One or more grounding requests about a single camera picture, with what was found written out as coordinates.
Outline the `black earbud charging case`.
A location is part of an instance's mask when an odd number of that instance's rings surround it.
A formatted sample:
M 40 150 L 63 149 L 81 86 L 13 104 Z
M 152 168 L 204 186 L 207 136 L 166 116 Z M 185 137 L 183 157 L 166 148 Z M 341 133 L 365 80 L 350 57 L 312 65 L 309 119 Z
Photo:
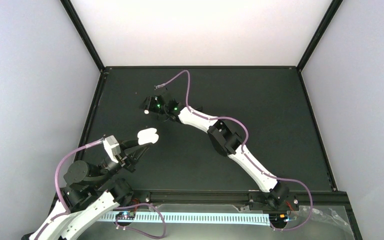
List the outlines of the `black earbud charging case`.
M 203 110 L 203 107 L 202 107 L 202 106 L 200 106 L 200 107 L 197 107 L 195 110 L 197 110 L 197 111 L 201 112 L 201 111 Z

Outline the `white earbud charging case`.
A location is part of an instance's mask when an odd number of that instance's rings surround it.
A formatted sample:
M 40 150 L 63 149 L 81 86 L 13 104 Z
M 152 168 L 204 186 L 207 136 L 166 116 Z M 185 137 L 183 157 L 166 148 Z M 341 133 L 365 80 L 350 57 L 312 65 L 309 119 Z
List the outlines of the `white earbud charging case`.
M 159 140 L 159 135 L 157 134 L 156 128 L 147 128 L 140 130 L 137 133 L 138 144 L 155 144 Z

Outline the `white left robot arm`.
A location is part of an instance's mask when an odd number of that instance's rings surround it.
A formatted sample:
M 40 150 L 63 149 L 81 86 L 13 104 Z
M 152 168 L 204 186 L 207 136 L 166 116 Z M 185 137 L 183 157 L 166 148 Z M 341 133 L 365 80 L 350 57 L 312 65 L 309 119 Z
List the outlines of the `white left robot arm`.
M 23 240 L 76 240 L 100 217 L 117 207 L 126 207 L 133 201 L 134 190 L 122 177 L 123 170 L 133 173 L 139 159 L 153 145 L 141 139 L 119 143 L 114 136 L 101 138 L 72 151 L 73 154 L 103 145 L 109 161 L 92 164 L 74 161 L 64 174 L 65 187 L 59 185 L 60 168 L 54 176 L 57 200 L 46 220 Z

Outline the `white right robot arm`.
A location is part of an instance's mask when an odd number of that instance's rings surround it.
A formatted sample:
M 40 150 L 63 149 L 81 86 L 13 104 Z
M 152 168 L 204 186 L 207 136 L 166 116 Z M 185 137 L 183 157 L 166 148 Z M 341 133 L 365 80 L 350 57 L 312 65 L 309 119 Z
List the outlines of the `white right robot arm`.
M 243 138 L 231 124 L 239 123 L 238 120 L 204 114 L 161 94 L 146 97 L 139 107 L 145 114 L 156 114 L 164 121 L 178 122 L 205 132 L 215 151 L 236 162 L 254 180 L 258 188 L 266 193 L 263 202 L 270 209 L 279 209 L 285 203 L 289 188 L 252 155 L 246 146 L 248 130 L 243 128 Z

